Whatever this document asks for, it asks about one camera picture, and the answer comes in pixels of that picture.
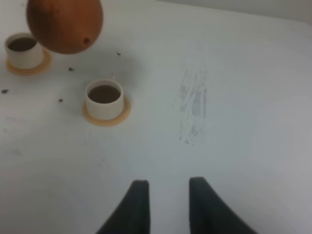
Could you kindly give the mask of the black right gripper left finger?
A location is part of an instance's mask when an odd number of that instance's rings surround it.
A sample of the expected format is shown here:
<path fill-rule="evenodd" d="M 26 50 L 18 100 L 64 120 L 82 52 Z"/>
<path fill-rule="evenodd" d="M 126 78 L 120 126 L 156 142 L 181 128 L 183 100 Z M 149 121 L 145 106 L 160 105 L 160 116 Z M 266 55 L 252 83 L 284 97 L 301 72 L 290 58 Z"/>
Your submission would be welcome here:
<path fill-rule="evenodd" d="M 132 182 L 123 200 L 98 234 L 149 234 L 151 225 L 149 182 Z"/>

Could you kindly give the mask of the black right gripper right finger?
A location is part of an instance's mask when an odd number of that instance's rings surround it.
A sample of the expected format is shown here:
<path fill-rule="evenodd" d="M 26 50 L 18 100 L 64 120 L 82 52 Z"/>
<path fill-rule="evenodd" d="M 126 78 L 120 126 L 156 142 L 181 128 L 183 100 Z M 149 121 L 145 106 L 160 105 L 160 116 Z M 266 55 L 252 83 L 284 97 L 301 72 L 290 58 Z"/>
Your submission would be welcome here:
<path fill-rule="evenodd" d="M 189 180 L 189 222 L 192 234 L 254 234 L 203 177 Z"/>

